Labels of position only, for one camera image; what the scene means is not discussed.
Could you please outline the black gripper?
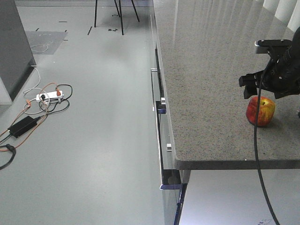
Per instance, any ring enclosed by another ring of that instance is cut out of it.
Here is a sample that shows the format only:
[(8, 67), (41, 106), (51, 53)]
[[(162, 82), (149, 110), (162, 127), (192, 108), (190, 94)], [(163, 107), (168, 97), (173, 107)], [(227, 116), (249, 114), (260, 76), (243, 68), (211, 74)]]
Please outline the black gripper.
[(246, 74), (239, 78), (239, 86), (245, 87), (244, 99), (258, 95), (257, 88), (274, 93), (276, 99), (300, 93), (300, 48), (289, 47), (283, 55), (276, 58), (275, 49), (268, 47), (266, 52), (270, 61), (257, 78), (257, 73)]

